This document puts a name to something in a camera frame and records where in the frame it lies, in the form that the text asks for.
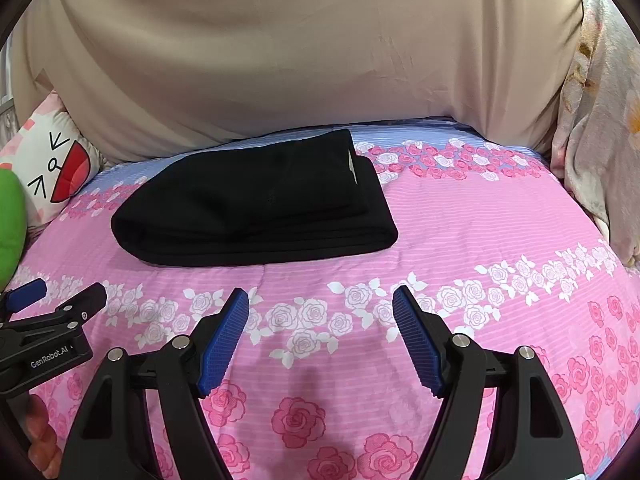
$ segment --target green plush toy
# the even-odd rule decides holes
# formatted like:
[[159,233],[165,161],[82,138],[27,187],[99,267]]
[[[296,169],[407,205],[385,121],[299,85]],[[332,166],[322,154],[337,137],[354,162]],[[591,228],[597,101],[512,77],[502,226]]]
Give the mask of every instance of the green plush toy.
[[14,276],[26,235],[24,191],[13,171],[0,168],[0,292]]

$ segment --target beige fabric backdrop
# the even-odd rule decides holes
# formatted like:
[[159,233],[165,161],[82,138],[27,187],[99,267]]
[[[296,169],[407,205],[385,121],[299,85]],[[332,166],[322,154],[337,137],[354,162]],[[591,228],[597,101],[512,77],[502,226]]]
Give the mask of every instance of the beige fabric backdrop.
[[35,0],[18,116],[52,86],[111,160],[314,124],[452,115],[548,149],[581,0]]

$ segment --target finger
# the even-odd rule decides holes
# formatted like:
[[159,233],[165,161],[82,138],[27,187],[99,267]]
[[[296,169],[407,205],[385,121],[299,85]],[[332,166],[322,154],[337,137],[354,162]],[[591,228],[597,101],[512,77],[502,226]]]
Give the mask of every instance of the finger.
[[56,454],[56,432],[47,426],[41,440],[35,440],[29,448],[29,459],[40,471],[44,471]]
[[47,406],[38,396],[29,396],[25,425],[32,440],[39,440],[49,425]]
[[57,448],[49,466],[42,472],[44,478],[47,480],[57,478],[60,473],[60,464],[62,464],[62,452],[60,451],[60,448]]

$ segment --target red cartoon mouth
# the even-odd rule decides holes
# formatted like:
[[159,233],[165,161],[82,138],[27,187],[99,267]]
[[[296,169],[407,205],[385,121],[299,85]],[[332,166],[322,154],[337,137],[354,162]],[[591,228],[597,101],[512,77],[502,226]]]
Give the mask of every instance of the red cartoon mouth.
[[82,145],[75,140],[58,175],[56,187],[51,195],[51,203],[64,202],[71,197],[85,183],[89,177],[90,170],[89,155]]

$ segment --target floral blanket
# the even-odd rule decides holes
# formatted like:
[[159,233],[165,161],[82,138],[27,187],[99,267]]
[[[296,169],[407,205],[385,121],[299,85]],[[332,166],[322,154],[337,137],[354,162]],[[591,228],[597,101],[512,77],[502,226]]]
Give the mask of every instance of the floral blanket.
[[[148,266],[120,249],[110,218],[175,158],[117,166],[71,200],[13,283],[47,282],[47,297],[22,316],[50,312],[93,282],[107,289],[107,306],[85,325],[94,359],[36,390],[62,442],[110,348],[155,350],[240,286],[250,296],[249,322],[222,386],[202,403],[233,478],[407,480],[440,406],[420,385],[392,315],[392,293],[407,285],[424,311],[484,348],[536,349],[596,479],[638,420],[638,274],[525,148],[484,142],[448,121],[351,131],[399,230],[379,253],[239,268]],[[176,480],[158,396],[148,398],[162,474]],[[480,473],[494,402],[487,390],[465,480]]]
[[640,45],[613,1],[582,3],[551,169],[633,265],[640,254]]

